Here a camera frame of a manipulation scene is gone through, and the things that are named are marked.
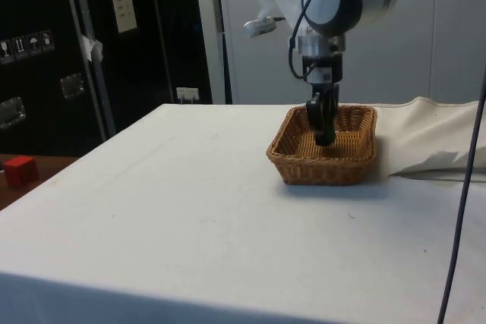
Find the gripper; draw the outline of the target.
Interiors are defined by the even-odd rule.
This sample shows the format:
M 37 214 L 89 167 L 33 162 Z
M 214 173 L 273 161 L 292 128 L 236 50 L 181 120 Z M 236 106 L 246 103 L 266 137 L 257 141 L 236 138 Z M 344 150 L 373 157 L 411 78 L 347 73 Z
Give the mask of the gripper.
M 339 84 L 325 83 L 338 83 L 342 80 L 342 54 L 329 57 L 303 56 L 302 67 L 305 82 L 316 85 L 312 88 L 312 99 L 306 103 L 309 126 L 314 132 L 316 144 L 329 146 L 330 128 L 334 129 L 339 108 Z

